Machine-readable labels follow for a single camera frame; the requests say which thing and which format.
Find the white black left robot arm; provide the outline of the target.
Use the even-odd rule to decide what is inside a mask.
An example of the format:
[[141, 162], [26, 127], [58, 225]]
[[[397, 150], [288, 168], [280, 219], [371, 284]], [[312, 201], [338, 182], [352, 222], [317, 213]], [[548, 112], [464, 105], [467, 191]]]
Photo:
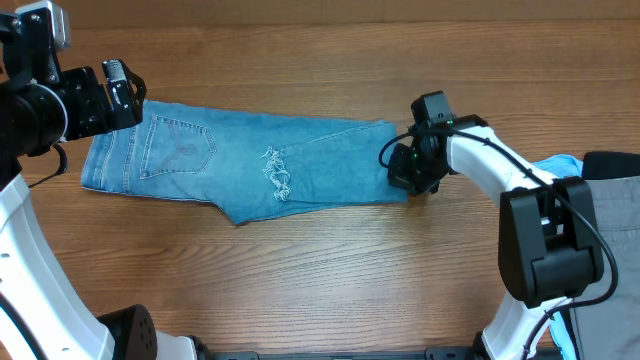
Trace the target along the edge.
[[105, 85], [84, 67], [22, 70], [1, 88], [1, 342], [14, 359], [208, 359], [198, 338], [156, 330], [142, 305], [94, 316], [36, 217], [19, 157], [142, 120], [144, 81], [119, 59], [102, 67]]

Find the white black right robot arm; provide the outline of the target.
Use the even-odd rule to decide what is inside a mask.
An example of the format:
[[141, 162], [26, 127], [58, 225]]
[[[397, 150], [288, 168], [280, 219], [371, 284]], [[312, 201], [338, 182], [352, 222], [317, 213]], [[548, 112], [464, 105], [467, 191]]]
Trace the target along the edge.
[[597, 230], [592, 192], [578, 177], [559, 178], [505, 145], [477, 115], [457, 116], [441, 91], [411, 105], [414, 123], [388, 141], [378, 161], [391, 186], [437, 192], [448, 174], [478, 186], [499, 209], [498, 268], [505, 296], [470, 346], [434, 347], [428, 359], [558, 359], [537, 344], [555, 316], [599, 304], [582, 294], [617, 265]]

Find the light blue denim jeans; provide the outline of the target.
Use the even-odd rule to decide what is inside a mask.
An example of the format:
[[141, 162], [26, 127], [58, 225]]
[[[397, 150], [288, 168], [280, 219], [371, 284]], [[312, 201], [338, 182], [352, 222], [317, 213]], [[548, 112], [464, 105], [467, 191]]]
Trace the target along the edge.
[[84, 188], [211, 203], [234, 224], [400, 203], [379, 152], [386, 121], [247, 113], [147, 101], [141, 124], [94, 138]]

